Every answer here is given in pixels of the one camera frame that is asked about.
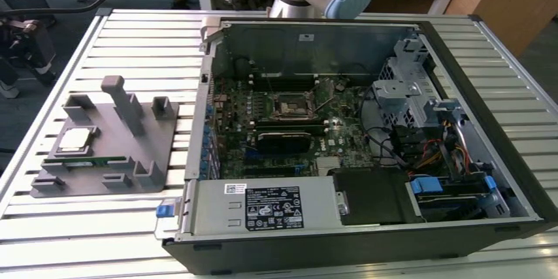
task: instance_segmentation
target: power supply label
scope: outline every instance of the power supply label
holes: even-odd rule
[[[298,186],[246,189],[246,229],[249,231],[305,228]]]

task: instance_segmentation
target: green circuit board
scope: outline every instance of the green circuit board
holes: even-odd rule
[[[363,88],[337,89],[339,79],[319,78],[319,84],[303,93],[254,91],[247,82],[217,80],[215,100],[217,130],[221,147],[221,178],[251,178],[251,169],[266,169],[274,176],[317,176],[315,159],[337,156],[342,167],[370,167],[374,158],[357,113]],[[310,150],[303,154],[261,156],[257,149],[251,122],[266,121],[278,112],[274,102],[286,95],[311,99],[314,118],[327,128],[323,136],[311,139]],[[274,169],[293,171],[274,174]]]

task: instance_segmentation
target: gray 3d-printed holder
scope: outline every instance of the gray 3d-printed holder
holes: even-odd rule
[[[102,90],[115,104],[94,104],[87,95],[70,96],[68,118],[32,182],[32,197],[163,190],[179,106],[167,97],[139,103],[123,85],[123,77],[104,77]],[[87,129],[90,136],[78,140],[79,148],[60,148],[66,132],[76,128]]]

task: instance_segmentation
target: slotted aluminum surface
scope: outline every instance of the slotted aluminum surface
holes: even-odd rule
[[[194,277],[162,249],[152,231],[160,200],[182,195],[202,62],[196,49],[199,28],[207,15],[261,16],[261,13],[115,10],[110,17],[95,18],[0,181],[2,278]],[[363,18],[431,21],[558,203],[556,107],[546,102],[546,94],[540,93],[540,87],[500,48],[484,25],[463,16],[374,14]],[[167,95],[180,102],[167,187],[151,194],[34,199],[31,182],[64,123],[62,103],[71,93],[88,93],[95,102],[108,102],[108,96],[100,92],[100,82],[108,74],[120,74],[127,79],[127,91],[136,93],[139,101]],[[446,79],[439,79],[453,95]],[[557,231],[509,240],[458,259],[243,274],[237,278],[407,278],[410,274],[413,278],[427,279],[502,274],[508,278],[533,274],[537,278],[556,278]]]

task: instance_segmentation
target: motherboard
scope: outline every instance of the motherboard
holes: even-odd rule
[[[297,84],[217,79],[221,178],[318,176],[374,165],[358,117],[363,92],[341,76]]]

